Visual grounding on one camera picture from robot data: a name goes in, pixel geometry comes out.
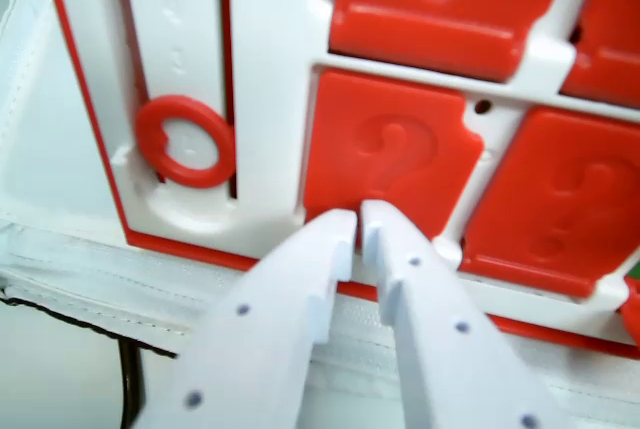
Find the red square block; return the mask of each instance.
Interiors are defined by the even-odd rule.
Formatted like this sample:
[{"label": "red square block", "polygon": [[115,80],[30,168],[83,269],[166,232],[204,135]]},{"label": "red square block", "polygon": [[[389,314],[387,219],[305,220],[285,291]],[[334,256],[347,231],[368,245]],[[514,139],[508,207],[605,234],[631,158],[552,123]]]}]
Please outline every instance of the red square block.
[{"label": "red square block", "polygon": [[465,230],[461,269],[577,297],[640,244],[640,126],[532,110]]},{"label": "red square block", "polygon": [[552,0],[335,0],[334,52],[504,81]]},{"label": "red square block", "polygon": [[384,199],[428,237],[444,228],[483,150],[461,94],[378,77],[320,76],[304,194],[308,218]]},{"label": "red square block", "polygon": [[586,0],[562,92],[640,107],[640,0]]}]

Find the screw hole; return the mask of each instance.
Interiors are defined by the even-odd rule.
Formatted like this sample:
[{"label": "screw hole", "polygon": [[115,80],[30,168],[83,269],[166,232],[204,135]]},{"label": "screw hole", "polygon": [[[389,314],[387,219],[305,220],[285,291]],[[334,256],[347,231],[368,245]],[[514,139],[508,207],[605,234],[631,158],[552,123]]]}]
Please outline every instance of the screw hole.
[{"label": "screw hole", "polygon": [[246,315],[249,311],[251,310],[251,307],[249,306],[249,304],[240,304],[238,306],[238,308],[236,309],[236,313],[239,316],[244,316]]},{"label": "screw hole", "polygon": [[522,419],[520,419],[520,422],[522,423],[522,427],[526,427],[527,429],[537,429],[539,427],[538,419],[533,414],[525,414],[522,416]]},{"label": "screw hole", "polygon": [[456,323],[456,331],[461,332],[463,334],[467,334],[471,330],[471,326],[468,322],[460,321]]},{"label": "screw hole", "polygon": [[569,36],[569,42],[573,45],[578,44],[582,40],[582,26],[578,24],[571,35]]},{"label": "screw hole", "polygon": [[481,101],[476,102],[475,111],[476,114],[486,114],[493,107],[493,103],[486,99],[482,99]]},{"label": "screw hole", "polygon": [[200,391],[191,391],[184,399],[184,405],[187,409],[195,409],[202,404],[202,393]]}]

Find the red ring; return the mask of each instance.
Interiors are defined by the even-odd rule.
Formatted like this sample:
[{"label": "red ring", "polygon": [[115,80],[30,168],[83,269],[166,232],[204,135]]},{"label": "red ring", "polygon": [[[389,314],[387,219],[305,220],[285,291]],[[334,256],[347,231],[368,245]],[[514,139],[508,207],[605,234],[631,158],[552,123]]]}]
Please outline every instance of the red ring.
[{"label": "red ring", "polygon": [[[218,147],[218,162],[207,169],[191,169],[166,153],[169,138],[162,123],[166,119],[185,119],[200,126]],[[172,181],[204,189],[228,180],[236,171],[233,128],[207,105],[186,96],[162,96],[146,103],[136,114],[135,136],[138,148],[153,168]]]}]

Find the white fabric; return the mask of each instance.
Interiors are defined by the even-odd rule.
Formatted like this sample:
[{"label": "white fabric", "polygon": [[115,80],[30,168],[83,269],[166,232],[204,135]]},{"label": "white fabric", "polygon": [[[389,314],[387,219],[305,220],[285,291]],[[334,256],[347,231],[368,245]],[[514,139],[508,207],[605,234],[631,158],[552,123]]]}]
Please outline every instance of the white fabric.
[{"label": "white fabric", "polygon": [[[126,245],[51,0],[15,0],[0,36],[1,297],[179,352],[241,273]],[[579,427],[640,427],[640,362],[508,339]],[[308,386],[318,407],[400,410],[376,304],[337,298]]]}]

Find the red question mark tile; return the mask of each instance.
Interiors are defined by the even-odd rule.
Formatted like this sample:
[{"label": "red question mark tile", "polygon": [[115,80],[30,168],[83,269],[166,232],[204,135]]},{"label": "red question mark tile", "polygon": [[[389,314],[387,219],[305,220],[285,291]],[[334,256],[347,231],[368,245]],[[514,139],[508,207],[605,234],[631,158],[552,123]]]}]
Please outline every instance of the red question mark tile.
[{"label": "red question mark tile", "polygon": [[308,218],[364,199],[439,234],[480,153],[461,94],[337,70],[320,77],[304,194]]},{"label": "red question mark tile", "polygon": [[462,270],[577,297],[640,244],[640,126],[532,110],[465,230]]}]

